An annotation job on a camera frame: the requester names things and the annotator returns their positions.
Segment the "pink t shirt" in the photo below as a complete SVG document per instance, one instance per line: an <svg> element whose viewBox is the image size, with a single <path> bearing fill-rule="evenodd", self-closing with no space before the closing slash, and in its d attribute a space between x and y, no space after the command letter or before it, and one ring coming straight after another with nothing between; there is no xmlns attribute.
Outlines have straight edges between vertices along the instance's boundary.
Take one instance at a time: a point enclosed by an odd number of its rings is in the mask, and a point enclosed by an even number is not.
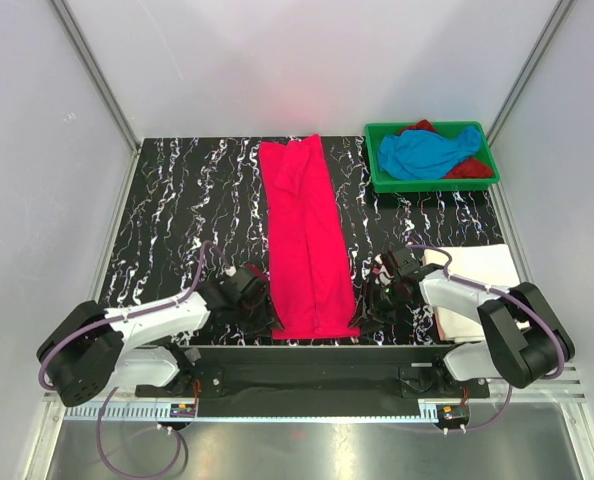
<svg viewBox="0 0 594 480"><path fill-rule="evenodd" d="M357 337L350 262L321 137L263 142L275 340Z"/></svg>

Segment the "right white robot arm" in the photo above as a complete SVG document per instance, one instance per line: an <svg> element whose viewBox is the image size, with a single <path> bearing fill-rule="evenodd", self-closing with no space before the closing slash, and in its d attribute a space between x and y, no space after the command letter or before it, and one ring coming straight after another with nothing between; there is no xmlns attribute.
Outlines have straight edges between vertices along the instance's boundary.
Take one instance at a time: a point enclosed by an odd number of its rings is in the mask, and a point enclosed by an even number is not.
<svg viewBox="0 0 594 480"><path fill-rule="evenodd" d="M469 380L498 377L523 389L559 377L575 345L541 290L530 282L513 287L486 284L451 272L446 262L423 264L418 245L378 255L361 288L349 323L366 334L393 324L407 305L425 303L477 322L484 338L449 350L431 371L431 384L453 396Z"/></svg>

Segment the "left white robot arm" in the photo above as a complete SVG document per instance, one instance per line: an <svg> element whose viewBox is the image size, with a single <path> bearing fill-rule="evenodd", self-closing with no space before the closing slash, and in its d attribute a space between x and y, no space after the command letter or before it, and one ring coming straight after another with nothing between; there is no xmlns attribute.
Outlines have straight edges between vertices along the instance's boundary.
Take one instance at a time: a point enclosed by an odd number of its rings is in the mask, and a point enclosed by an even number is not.
<svg viewBox="0 0 594 480"><path fill-rule="evenodd" d="M200 384L199 357L164 340L224 323L253 336L284 329L270 282L256 265L139 306L105 309L94 300L77 305L37 350L39 382L67 407L114 388L145 396L191 395Z"/></svg>

